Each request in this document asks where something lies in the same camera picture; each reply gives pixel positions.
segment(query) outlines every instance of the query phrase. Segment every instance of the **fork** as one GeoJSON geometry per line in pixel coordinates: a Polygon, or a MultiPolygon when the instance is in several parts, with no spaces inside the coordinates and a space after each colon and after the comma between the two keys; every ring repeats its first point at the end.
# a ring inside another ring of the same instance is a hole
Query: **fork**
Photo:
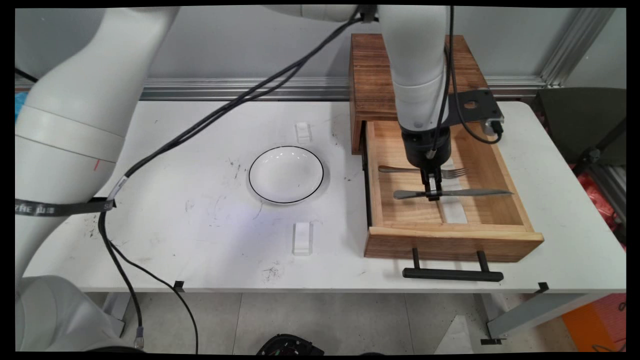
{"type": "MultiPolygon", "coordinates": [[[[401,168],[401,167],[388,167],[386,165],[378,166],[378,171],[380,172],[420,172],[419,168],[401,168]]],[[[457,177],[464,176],[468,173],[469,169],[463,168],[455,168],[452,170],[442,169],[442,177],[444,179],[455,179],[457,177]]]]}

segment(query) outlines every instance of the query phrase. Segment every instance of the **white table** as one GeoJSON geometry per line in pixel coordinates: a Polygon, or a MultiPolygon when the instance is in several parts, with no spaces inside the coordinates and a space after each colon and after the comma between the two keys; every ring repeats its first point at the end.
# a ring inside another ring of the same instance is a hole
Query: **white table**
{"type": "MultiPolygon", "coordinates": [[[[223,103],[139,102],[114,176],[98,196],[106,196],[133,163],[223,103]]],[[[504,273],[501,282],[405,279],[401,269],[412,267],[411,260],[363,257],[364,173],[361,158],[350,154],[348,102],[238,107],[127,182],[117,209],[107,216],[109,237],[129,259],[165,281],[184,281],[187,292],[534,293],[539,282],[548,284],[544,296],[505,315],[496,313],[489,323],[490,330],[496,326],[492,336],[538,319],[536,312],[543,318],[625,292],[624,250],[531,109],[521,102],[499,104],[505,116],[500,151],[534,229],[545,237],[518,263],[490,263],[490,270],[504,273]],[[299,121],[311,126],[312,143],[304,146],[328,170],[323,190],[293,206],[263,203],[248,187],[248,169],[267,149],[297,145],[299,121]],[[313,224],[309,257],[292,254],[296,222],[313,224]],[[525,307],[532,302],[535,309],[525,307]]],[[[26,276],[59,275],[83,291],[126,291],[96,223],[96,215],[69,218],[40,247],[26,276]]],[[[423,264],[479,269],[475,262],[423,264]]],[[[123,266],[137,291],[168,291],[123,266]]]]}

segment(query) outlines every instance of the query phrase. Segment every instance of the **black tape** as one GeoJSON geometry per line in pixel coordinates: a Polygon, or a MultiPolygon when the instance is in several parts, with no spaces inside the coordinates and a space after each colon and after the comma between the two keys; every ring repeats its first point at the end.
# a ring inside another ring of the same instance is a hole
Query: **black tape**
{"type": "Polygon", "coordinates": [[[173,288],[179,293],[184,293],[184,289],[182,288],[183,286],[184,281],[175,281],[175,283],[173,284],[173,288]]]}
{"type": "Polygon", "coordinates": [[[480,339],[480,345],[502,345],[502,339],[480,339]]]}
{"type": "Polygon", "coordinates": [[[540,289],[538,291],[536,291],[534,294],[542,294],[543,292],[549,290],[549,285],[547,285],[546,282],[539,282],[538,283],[538,287],[540,289]]]}
{"type": "Polygon", "coordinates": [[[94,197],[81,204],[48,204],[15,199],[15,214],[28,217],[67,217],[76,214],[102,213],[116,207],[114,200],[94,197]]]}

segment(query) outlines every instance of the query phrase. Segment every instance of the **drawer handle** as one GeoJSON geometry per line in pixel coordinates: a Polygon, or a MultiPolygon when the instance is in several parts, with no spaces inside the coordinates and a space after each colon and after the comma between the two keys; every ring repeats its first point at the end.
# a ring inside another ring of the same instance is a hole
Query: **drawer handle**
{"type": "Polygon", "coordinates": [[[465,280],[465,281],[493,281],[498,282],[504,279],[501,272],[489,271],[489,264],[486,262],[484,251],[478,251],[478,262],[481,271],[471,270],[440,270],[421,269],[418,249],[413,248],[413,268],[404,268],[402,276],[411,279],[439,279],[439,280],[465,280]]]}

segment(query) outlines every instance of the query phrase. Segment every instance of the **wooden drawer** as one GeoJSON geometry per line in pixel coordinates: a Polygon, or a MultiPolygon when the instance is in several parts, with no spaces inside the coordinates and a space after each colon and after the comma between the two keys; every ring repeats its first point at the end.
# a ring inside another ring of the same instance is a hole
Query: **wooden drawer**
{"type": "MultiPolygon", "coordinates": [[[[363,161],[367,174],[369,235],[365,257],[517,262],[543,242],[534,232],[497,145],[473,139],[462,126],[451,127],[451,159],[469,172],[462,188],[506,189],[513,195],[458,197],[467,224],[443,224],[436,202],[395,200],[394,190],[424,191],[419,174],[381,173],[378,165],[412,167],[406,159],[397,121],[365,122],[363,161]]],[[[469,124],[482,134],[479,124],[469,124]]]]}

